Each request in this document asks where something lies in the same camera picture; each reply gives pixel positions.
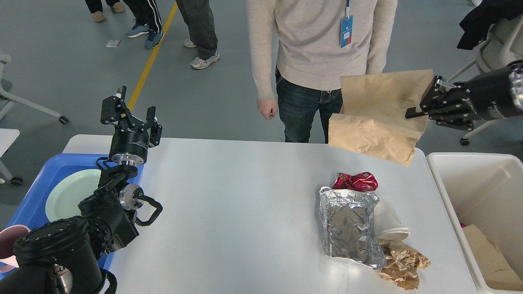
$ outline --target white trash bin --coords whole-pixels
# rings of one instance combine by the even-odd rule
[[[523,277],[523,164],[512,155],[431,153],[427,161],[480,293],[522,294],[485,283],[460,222],[475,224]]]

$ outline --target person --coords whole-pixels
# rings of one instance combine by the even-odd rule
[[[341,47],[347,6],[353,30]],[[328,120],[343,103],[340,76],[383,71],[396,6],[397,0],[247,0],[257,107],[267,120],[279,108],[286,142],[307,143],[319,110],[328,143]],[[271,86],[273,29],[278,100]]]
[[[184,46],[198,49],[191,66],[197,70],[206,69],[220,59],[209,0],[176,0],[176,4],[189,28],[189,39],[184,40]]]
[[[123,6],[123,4],[120,3],[120,0],[106,0],[105,3],[107,3],[107,5],[109,5],[112,8],[112,10],[114,10],[117,13],[122,13],[126,11],[126,8]],[[104,8],[101,4],[101,0],[85,0],[85,4],[87,4],[87,8],[89,8],[89,11],[91,12],[93,20],[95,22],[105,20],[103,14]]]
[[[134,14],[135,24],[127,37],[136,38],[148,34],[145,41],[147,49],[153,49],[164,38],[162,19],[155,0],[123,0]]]

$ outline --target black jacket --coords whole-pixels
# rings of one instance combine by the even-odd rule
[[[506,18],[512,20],[523,14],[523,0],[483,0],[459,23],[465,31],[458,49],[472,50],[487,39],[492,24]]]

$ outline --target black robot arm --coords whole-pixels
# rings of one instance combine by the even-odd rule
[[[428,115],[437,125],[472,131],[475,120],[495,120],[523,115],[523,61],[480,74],[463,82],[448,84],[441,76],[405,118]]]
[[[162,126],[154,107],[147,110],[145,123],[134,117],[125,93],[123,86],[103,101],[100,121],[114,125],[115,133],[105,168],[98,163],[103,159],[96,163],[101,169],[98,188],[78,205],[82,216],[48,223],[19,238],[14,254],[20,267],[0,280],[0,293],[96,294],[106,279],[110,286],[105,293],[116,292],[116,278],[100,269],[97,260],[127,246],[138,236],[135,224],[150,225],[162,212],[159,202],[128,183],[147,161],[148,148],[160,143]],[[147,221],[137,217],[143,201],[156,208]]]

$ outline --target red snack wrapper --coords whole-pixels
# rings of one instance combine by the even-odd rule
[[[378,181],[369,172],[351,176],[338,173],[333,189],[350,189],[358,192],[375,191],[378,189]]]

